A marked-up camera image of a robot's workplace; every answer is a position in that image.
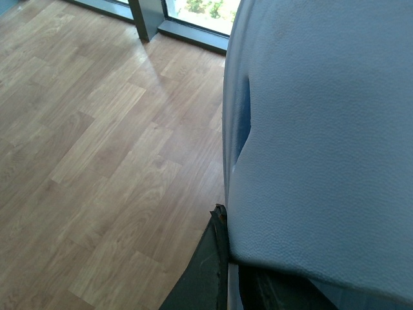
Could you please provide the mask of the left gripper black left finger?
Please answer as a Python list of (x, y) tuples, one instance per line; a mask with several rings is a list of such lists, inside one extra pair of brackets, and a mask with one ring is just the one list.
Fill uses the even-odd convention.
[(227, 302), (227, 211), (217, 204), (188, 266), (160, 308), (226, 309)]

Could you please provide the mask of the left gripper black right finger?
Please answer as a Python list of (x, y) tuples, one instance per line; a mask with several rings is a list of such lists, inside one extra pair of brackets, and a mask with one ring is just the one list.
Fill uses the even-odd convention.
[(239, 266), (239, 292), (244, 309), (335, 309), (308, 279), (258, 267)]

